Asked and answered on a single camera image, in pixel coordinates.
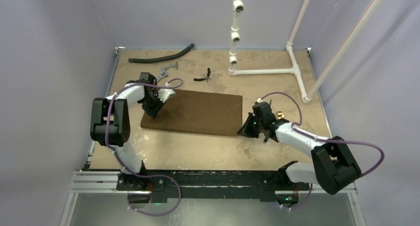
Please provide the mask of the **brown cloth napkin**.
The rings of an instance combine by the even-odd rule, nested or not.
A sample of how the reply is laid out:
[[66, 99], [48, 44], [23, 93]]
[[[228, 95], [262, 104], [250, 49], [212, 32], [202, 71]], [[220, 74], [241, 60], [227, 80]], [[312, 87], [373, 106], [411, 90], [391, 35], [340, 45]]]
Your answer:
[[221, 93], [176, 90], [155, 117], [144, 114], [145, 129], [235, 136], [242, 127], [243, 97]]

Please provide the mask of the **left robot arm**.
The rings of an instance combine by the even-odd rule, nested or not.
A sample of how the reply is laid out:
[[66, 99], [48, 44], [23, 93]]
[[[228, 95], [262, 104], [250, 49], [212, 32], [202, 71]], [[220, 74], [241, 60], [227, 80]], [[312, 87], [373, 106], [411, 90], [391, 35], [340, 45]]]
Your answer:
[[139, 79], [128, 81], [114, 94], [93, 99], [90, 137], [107, 147], [116, 157], [121, 167], [119, 186], [141, 191], [150, 184], [144, 162], [136, 156], [129, 142], [129, 109], [139, 103], [147, 115], [156, 117], [165, 102], [174, 94], [169, 84], [158, 86], [157, 79], [152, 74], [142, 72]]

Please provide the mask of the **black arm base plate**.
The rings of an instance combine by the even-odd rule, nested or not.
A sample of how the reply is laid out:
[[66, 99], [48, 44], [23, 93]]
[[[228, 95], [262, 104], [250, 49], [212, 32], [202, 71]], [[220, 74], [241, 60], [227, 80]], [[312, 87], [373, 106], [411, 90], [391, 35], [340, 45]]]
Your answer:
[[169, 198], [258, 199], [275, 202], [281, 192], [309, 189], [307, 183], [287, 182], [281, 170], [168, 170], [148, 169], [147, 178], [118, 173], [118, 191], [144, 191], [153, 203]]

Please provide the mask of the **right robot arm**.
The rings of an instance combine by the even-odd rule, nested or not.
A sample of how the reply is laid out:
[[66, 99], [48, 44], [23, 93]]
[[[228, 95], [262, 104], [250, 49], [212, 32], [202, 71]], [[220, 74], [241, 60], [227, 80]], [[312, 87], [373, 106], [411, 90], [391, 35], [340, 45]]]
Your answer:
[[248, 138], [264, 135], [265, 140], [289, 145], [312, 159], [311, 164], [291, 161], [269, 176], [267, 183], [279, 183], [285, 190], [297, 183], [319, 185], [334, 195], [362, 177], [362, 171], [341, 137], [313, 135], [285, 118], [278, 119], [266, 102], [255, 103], [237, 134]]

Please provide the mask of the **red handled adjustable wrench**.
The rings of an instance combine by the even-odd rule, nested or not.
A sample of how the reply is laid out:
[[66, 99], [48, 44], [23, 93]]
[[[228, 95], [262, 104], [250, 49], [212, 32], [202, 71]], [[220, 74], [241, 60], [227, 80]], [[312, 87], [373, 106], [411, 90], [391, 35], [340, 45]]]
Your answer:
[[178, 62], [172, 63], [168, 66], [164, 66], [160, 69], [159, 71], [159, 75], [156, 78], [156, 83], [159, 83], [163, 78], [168, 77], [168, 72], [167, 70], [170, 68], [175, 68], [176, 70], [178, 69]]

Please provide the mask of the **aluminium frame rail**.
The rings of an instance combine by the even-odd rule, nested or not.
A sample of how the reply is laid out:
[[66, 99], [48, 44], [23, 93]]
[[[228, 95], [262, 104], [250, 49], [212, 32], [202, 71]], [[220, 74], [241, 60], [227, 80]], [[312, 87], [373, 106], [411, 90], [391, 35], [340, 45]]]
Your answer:
[[183, 96], [179, 86], [170, 82], [158, 85], [159, 77], [143, 72], [139, 79], [131, 80], [119, 91], [92, 102], [90, 135], [92, 140], [110, 150], [120, 164], [116, 192], [128, 197], [149, 196], [152, 203], [164, 203], [169, 198], [186, 199], [259, 199], [262, 202], [285, 204], [293, 210], [302, 205], [298, 188], [312, 190], [319, 185], [326, 193], [334, 195], [362, 177], [362, 172], [348, 148], [348, 141], [336, 136], [326, 138], [302, 130], [300, 122], [290, 122], [280, 113], [273, 113], [269, 103], [259, 98], [253, 105], [242, 127], [240, 136], [258, 138], [263, 133], [266, 140], [287, 144], [311, 157], [313, 164], [291, 161], [276, 171], [232, 170], [151, 170], [132, 151], [129, 142], [129, 109], [140, 103], [146, 117], [161, 125], [177, 124], [170, 112], [174, 101], [181, 100], [177, 109], [195, 116], [191, 126], [198, 132], [205, 129], [205, 118], [222, 128], [230, 123], [214, 112], [232, 111], [241, 106], [243, 98], [227, 95], [221, 101], [212, 93], [203, 92], [206, 104], [203, 109]]

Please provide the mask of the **black pliers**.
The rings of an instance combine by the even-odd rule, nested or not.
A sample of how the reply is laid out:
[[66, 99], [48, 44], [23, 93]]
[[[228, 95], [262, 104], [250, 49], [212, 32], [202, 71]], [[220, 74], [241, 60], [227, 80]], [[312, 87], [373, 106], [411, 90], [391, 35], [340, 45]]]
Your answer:
[[196, 82], [206, 81], [206, 82], [208, 82], [209, 80], [211, 80], [210, 74], [211, 74], [211, 69], [207, 68], [207, 73], [206, 74], [203, 74], [202, 77], [200, 77], [200, 78], [194, 78], [193, 81], [196, 81]]

